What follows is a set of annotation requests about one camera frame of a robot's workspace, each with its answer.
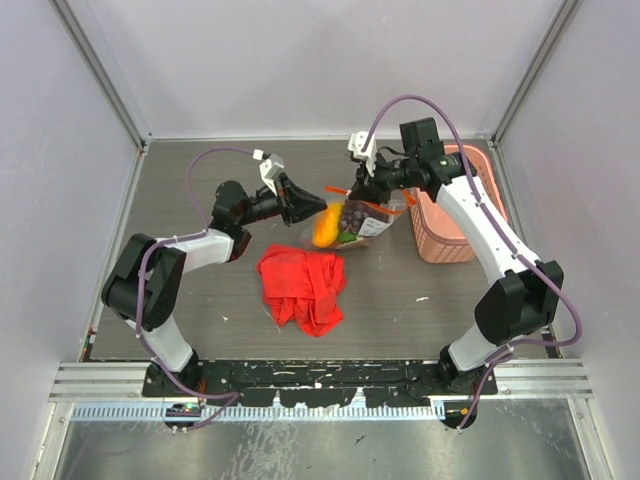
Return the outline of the pink plastic basket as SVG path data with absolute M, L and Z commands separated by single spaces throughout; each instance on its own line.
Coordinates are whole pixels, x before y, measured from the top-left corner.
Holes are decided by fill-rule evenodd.
M 489 198 L 508 221 L 488 156 L 470 144 L 465 144 L 464 150 Z M 432 264 L 465 263 L 473 260 L 475 253 L 453 219 L 425 192 L 413 188 L 409 193 L 415 200 L 409 211 L 420 257 Z

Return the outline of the green custard apple toy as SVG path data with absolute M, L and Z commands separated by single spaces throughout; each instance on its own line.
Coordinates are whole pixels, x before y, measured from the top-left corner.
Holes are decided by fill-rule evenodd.
M 337 237 L 339 245 L 349 244 L 359 239 L 358 235 L 350 231 L 341 231 Z

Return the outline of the orange mango toy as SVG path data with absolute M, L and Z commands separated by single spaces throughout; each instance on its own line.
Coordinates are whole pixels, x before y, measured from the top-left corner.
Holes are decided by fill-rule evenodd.
M 343 203 L 334 202 L 316 216 L 314 221 L 312 244 L 317 248 L 329 248 L 334 244 L 340 233 L 340 219 Z

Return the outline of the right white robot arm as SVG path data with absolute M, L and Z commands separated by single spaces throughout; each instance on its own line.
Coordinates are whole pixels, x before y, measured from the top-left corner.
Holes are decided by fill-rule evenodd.
M 499 351 L 553 321 L 564 273 L 518 238 L 466 151 L 446 151 L 433 118 L 404 123 L 400 132 L 404 151 L 394 161 L 377 153 L 372 133 L 350 135 L 347 150 L 359 166 L 349 196 L 382 204 L 394 191 L 418 189 L 455 222 L 479 259 L 489 289 L 474 309 L 473 325 L 441 350 L 437 363 L 442 388 L 459 394 Z

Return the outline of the clear zip bag orange zipper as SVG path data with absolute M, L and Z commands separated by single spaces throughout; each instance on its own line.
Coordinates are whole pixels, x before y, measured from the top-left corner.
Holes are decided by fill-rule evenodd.
M 325 186 L 324 191 L 327 208 L 313 217 L 300 236 L 305 248 L 340 250 L 368 246 L 417 204 L 407 190 L 393 192 L 391 199 L 382 205 L 351 200 L 350 191 L 343 188 Z

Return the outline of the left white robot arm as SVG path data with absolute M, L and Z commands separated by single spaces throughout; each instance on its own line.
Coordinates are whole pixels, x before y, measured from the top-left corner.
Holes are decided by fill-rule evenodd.
M 274 187 L 249 195 L 237 181 L 216 190 L 211 220 L 197 233 L 157 239 L 136 234 L 126 243 L 101 292 L 104 306 L 132 325 L 136 336 L 178 396 L 204 398 L 202 369 L 174 318 L 182 278 L 240 258 L 251 241 L 250 224 L 279 217 L 300 223 L 327 209 L 324 199 L 279 173 Z

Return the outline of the dark purple grapes toy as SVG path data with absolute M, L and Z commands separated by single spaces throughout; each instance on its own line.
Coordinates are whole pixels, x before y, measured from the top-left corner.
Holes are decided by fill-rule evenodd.
M 340 229 L 357 234 L 366 218 L 366 205 L 363 202 L 346 200 L 341 212 Z

